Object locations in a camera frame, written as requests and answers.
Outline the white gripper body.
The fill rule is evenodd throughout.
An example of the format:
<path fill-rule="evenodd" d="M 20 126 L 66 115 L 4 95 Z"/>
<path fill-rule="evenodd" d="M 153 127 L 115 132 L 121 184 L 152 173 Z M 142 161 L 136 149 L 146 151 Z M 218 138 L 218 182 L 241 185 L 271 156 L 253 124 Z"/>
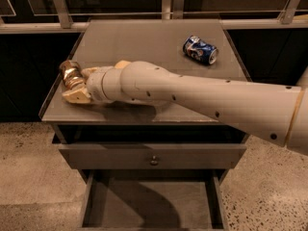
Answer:
<path fill-rule="evenodd" d="M 111 100 L 103 91 L 103 78 L 106 73 L 103 76 L 91 75 L 89 79 L 87 79 L 86 86 L 95 103 L 111 103 Z"/>

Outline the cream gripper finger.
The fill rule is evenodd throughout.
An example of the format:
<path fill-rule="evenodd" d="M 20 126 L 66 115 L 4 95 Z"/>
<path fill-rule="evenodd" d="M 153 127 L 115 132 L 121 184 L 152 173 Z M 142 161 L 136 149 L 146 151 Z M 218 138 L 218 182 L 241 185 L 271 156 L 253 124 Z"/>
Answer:
<path fill-rule="evenodd" d="M 91 75 L 103 76 L 110 69 L 111 66 L 93 66 L 82 69 L 81 74 L 85 79 L 89 79 Z"/>
<path fill-rule="evenodd" d="M 85 86 L 67 90 L 62 93 L 62 96 L 65 101 L 72 104 L 89 104 L 91 102 L 91 96 Z"/>

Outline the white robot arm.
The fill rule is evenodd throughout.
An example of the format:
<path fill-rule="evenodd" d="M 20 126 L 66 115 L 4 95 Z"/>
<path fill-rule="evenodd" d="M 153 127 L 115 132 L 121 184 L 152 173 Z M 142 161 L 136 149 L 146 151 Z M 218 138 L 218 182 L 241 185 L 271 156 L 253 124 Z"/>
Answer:
<path fill-rule="evenodd" d="M 185 76 L 148 62 L 120 61 L 82 69 L 65 61 L 60 72 L 66 87 L 63 98 L 69 103 L 173 102 L 308 154 L 308 91 L 301 87 Z"/>

